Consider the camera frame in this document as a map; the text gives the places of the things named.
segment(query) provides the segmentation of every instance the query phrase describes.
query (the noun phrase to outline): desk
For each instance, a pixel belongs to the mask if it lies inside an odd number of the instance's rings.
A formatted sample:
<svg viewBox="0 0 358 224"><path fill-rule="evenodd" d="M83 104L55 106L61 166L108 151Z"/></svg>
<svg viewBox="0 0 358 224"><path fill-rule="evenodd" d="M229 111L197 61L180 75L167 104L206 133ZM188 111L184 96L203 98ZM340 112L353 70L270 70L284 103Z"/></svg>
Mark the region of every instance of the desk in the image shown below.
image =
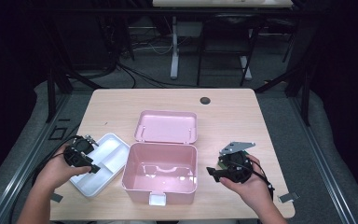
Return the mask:
<svg viewBox="0 0 358 224"><path fill-rule="evenodd" d="M154 7L276 7L288 8L291 0L153 0ZM177 79L179 66L179 49L177 48L176 17L172 18L172 63L171 79ZM240 57L241 66L246 65L246 57ZM246 80L252 80L250 69L246 72Z"/></svg>
<svg viewBox="0 0 358 224"><path fill-rule="evenodd" d="M154 7L291 7L291 0L153 0Z"/></svg>
<svg viewBox="0 0 358 224"><path fill-rule="evenodd" d="M200 103L209 97L208 105ZM95 198L84 197L72 183L67 182L56 193L63 196L60 203L51 202L52 220L179 220L256 218L233 191L215 183L207 166L216 166L218 152L231 141L255 142L248 152L261 160L268 180L274 188L274 202L284 217L292 217L292 203L279 203L277 195L288 192L280 164L269 138L265 121L255 93L247 89L135 89L97 90L78 130L100 139L115 133L131 145L143 110L191 111L198 116L198 140L194 146L199 153L199 185L192 204L151 206L133 203L121 186L121 172Z"/></svg>

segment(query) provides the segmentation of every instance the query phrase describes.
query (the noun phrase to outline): forearm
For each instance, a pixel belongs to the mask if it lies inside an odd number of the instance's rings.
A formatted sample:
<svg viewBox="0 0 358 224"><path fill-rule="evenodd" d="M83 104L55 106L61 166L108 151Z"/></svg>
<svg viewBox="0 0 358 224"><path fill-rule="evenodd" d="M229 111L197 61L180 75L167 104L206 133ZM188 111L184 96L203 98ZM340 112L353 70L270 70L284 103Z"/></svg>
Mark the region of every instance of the forearm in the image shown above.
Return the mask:
<svg viewBox="0 0 358 224"><path fill-rule="evenodd" d="M273 202L265 204L263 208L255 209L260 221L263 224L286 224L286 219Z"/></svg>
<svg viewBox="0 0 358 224"><path fill-rule="evenodd" d="M49 223L52 193L52 189L46 189L44 186L33 186L17 223Z"/></svg>

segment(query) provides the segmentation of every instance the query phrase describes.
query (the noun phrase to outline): human hand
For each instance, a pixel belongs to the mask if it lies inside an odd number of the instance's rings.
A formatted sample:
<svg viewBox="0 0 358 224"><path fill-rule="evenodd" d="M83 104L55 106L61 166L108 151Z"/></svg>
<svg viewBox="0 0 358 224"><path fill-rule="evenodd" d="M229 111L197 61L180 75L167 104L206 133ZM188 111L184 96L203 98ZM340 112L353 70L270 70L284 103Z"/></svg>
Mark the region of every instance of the human hand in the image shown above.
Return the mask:
<svg viewBox="0 0 358 224"><path fill-rule="evenodd" d="M37 176L35 185L39 188L54 191L74 175L83 175L91 170L89 166L71 167L66 163L63 152L67 144L62 145Z"/></svg>
<svg viewBox="0 0 358 224"><path fill-rule="evenodd" d="M247 157L250 160L260 164L260 161L256 157L252 155L247 155ZM264 176L258 165L252 162L252 166L255 172ZM252 174L251 177L243 184L234 183L230 179L225 177L221 177L220 182L228 189L231 189L234 192L238 193L241 196L242 200L257 213L263 210L266 205L272 204L271 196L269 194L269 189L266 185L266 182L264 182L259 176L255 174Z"/></svg>

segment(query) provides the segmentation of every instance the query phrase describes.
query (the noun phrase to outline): white plastic tray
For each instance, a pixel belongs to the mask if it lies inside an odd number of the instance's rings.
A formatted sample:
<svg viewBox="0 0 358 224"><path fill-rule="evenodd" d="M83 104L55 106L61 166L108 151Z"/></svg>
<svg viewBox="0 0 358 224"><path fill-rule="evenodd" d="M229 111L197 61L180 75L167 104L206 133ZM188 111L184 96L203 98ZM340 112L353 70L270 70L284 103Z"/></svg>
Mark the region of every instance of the white plastic tray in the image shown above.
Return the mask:
<svg viewBox="0 0 358 224"><path fill-rule="evenodd" d="M86 197L95 197L108 185L126 164L130 147L113 133L107 133L98 142L98 147L88 155L101 169L96 174L72 177L71 182Z"/></svg>

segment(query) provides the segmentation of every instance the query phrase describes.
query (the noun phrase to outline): black metal frame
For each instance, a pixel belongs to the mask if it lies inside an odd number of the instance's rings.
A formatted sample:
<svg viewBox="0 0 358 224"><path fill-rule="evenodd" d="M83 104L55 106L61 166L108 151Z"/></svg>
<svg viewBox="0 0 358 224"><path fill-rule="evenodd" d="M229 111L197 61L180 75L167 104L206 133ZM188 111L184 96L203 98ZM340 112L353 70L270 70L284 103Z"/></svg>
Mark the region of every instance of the black metal frame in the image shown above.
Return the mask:
<svg viewBox="0 0 358 224"><path fill-rule="evenodd" d="M50 15L62 15L62 14L76 14L76 15L109 15L114 17L128 17L128 16L150 16L150 17L180 17L180 16L189 16L196 15L197 17L208 17L216 13L226 12L226 13L246 13L246 14L258 14L267 18L298 18L298 19L312 19L312 20L323 20L326 15L328 15L327 11L291 11L289 9L282 8L232 8L232 7L177 7L177 8L166 8L166 7L152 7L152 8L42 8L42 7L33 7L26 8L28 13L38 16L39 18ZM315 72L315 67L317 64L317 59L321 48L321 44L323 43L323 38L321 32L318 32L315 37L313 37L313 41L310 43L307 52L303 59L298 63L298 65L290 70L285 72L284 74L274 78L270 83L261 86L256 89L255 92L261 93L264 92L276 84L280 83L283 80L288 78L291 79L288 87L286 88L287 96L296 96L301 86L303 86L302 91L302 102L301 102L301 117L307 125L310 125L308 121L308 107L309 107L309 97L310 97L310 82L312 80L313 74ZM84 84L89 87L95 89L100 89L101 86L89 81L88 79L82 77L77 72L73 71L70 74L72 77L80 80ZM72 86L67 86L67 82L65 78L63 78L65 74L60 74L60 72L56 75L53 75L53 72L49 74L48 82L49 91L48 96L49 99L49 115L48 121L55 114L55 100L52 98L55 97L54 82L63 83L58 84L58 86L64 86L63 92L70 93L72 91Z"/></svg>

